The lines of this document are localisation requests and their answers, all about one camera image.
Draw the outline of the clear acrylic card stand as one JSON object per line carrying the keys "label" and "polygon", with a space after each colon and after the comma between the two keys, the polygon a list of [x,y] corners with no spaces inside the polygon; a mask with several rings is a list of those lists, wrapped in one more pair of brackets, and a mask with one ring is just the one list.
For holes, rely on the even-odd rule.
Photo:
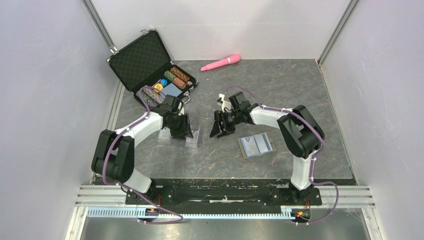
{"label": "clear acrylic card stand", "polygon": [[193,138],[186,137],[185,139],[176,139],[172,137],[170,145],[184,146],[185,148],[197,149],[199,147],[199,136],[200,136],[200,126],[191,125],[191,131],[193,133]]}

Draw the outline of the beige leather card holder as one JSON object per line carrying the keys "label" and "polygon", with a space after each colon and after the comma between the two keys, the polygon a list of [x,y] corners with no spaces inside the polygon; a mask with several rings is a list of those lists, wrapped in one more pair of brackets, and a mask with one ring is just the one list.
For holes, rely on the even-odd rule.
{"label": "beige leather card holder", "polygon": [[245,160],[276,151],[274,140],[269,132],[238,138],[237,143]]}

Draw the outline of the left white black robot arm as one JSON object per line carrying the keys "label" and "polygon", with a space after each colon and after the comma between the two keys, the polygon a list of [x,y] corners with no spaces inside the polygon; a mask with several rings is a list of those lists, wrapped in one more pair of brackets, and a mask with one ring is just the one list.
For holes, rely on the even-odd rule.
{"label": "left white black robot arm", "polygon": [[145,204],[153,203],[157,190],[153,180],[135,169],[135,148],[150,135],[166,128],[173,139],[192,138],[190,119],[184,102],[171,95],[140,118],[117,130],[103,130],[94,151],[91,170],[109,180],[138,192]]}

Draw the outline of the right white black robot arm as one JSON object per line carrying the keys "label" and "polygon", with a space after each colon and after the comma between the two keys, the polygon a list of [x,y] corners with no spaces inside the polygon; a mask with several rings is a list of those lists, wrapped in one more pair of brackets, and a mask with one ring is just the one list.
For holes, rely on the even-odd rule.
{"label": "right white black robot arm", "polygon": [[312,160],[324,147],[325,134],[309,110],[298,105],[295,108],[276,108],[261,103],[250,103],[239,91],[225,100],[219,94],[219,110],[214,112],[210,138],[222,138],[233,134],[238,124],[264,125],[280,130],[288,150],[293,155],[293,169],[289,181],[289,199],[302,204],[313,189]]}

